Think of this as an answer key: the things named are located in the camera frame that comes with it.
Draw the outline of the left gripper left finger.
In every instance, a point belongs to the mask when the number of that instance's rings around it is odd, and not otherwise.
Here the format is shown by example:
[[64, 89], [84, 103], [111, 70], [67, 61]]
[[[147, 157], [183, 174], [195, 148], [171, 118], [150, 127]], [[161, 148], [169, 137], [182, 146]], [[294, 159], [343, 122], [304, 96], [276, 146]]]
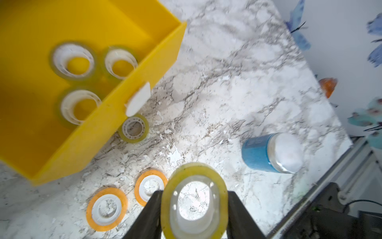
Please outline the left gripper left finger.
[[160, 239], [163, 191], [155, 191], [123, 239]]

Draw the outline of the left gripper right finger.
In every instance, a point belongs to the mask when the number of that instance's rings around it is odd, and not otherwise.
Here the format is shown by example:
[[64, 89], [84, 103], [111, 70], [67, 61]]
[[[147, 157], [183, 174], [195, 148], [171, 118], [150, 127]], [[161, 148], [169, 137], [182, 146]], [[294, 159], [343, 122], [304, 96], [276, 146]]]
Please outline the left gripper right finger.
[[266, 239], [244, 204], [233, 191], [228, 192], [228, 239]]

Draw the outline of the orange tape roll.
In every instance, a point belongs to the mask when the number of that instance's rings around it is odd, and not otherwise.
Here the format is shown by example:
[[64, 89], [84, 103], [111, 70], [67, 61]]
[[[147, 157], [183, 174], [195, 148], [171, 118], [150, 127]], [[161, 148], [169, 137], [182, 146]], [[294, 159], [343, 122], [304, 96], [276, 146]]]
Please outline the orange tape roll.
[[89, 202], [86, 219], [98, 232], [110, 231], [121, 223], [128, 206], [126, 195], [117, 188], [106, 188]]
[[136, 201], [145, 207], [153, 193], [164, 190], [167, 183], [167, 177], [158, 170], [149, 170], [142, 173], [138, 177], [134, 188]]

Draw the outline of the yellow-green tape roll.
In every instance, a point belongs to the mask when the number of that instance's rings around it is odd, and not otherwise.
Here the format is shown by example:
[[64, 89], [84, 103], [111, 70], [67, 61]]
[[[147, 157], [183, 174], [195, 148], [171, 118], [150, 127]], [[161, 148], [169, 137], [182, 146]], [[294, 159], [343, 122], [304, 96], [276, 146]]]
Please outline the yellow-green tape roll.
[[127, 143], [138, 143], [143, 141], [149, 132], [147, 119], [140, 114], [128, 118], [119, 127], [118, 134]]
[[220, 239], [228, 225], [228, 190], [203, 163], [175, 170], [162, 194], [161, 228], [167, 239]]
[[123, 81], [139, 65], [139, 61], [124, 46], [114, 45], [105, 49], [101, 57], [103, 74], [113, 81]]
[[70, 88], [59, 96], [55, 114], [62, 125], [75, 128], [85, 122], [102, 100], [103, 95], [92, 88]]
[[81, 42], [67, 41], [55, 46], [49, 63], [56, 75], [78, 84], [93, 81], [98, 75], [95, 52]]

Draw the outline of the yellow-green tape roll top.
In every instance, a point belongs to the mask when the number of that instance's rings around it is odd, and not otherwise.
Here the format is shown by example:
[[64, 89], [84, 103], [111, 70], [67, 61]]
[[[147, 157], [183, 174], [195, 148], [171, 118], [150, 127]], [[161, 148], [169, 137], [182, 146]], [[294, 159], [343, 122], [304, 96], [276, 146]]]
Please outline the yellow-green tape roll top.
[[147, 119], [140, 114], [128, 118], [119, 127], [118, 134], [127, 143], [138, 143], [143, 141], [149, 132]]

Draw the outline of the yellow three-drawer cabinet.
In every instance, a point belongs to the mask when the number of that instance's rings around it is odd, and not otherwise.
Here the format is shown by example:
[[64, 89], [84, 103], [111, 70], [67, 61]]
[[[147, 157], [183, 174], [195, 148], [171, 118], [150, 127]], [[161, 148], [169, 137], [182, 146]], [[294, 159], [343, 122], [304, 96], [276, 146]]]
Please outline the yellow three-drawer cabinet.
[[[32, 185], [83, 170], [151, 96], [176, 62], [187, 23], [159, 1], [1, 1], [1, 161]], [[98, 60], [93, 81], [54, 73], [50, 51], [67, 42], [90, 47]], [[101, 70], [105, 49], [127, 47], [139, 61], [123, 81]], [[101, 105], [68, 128], [55, 114], [66, 90], [92, 88]]]

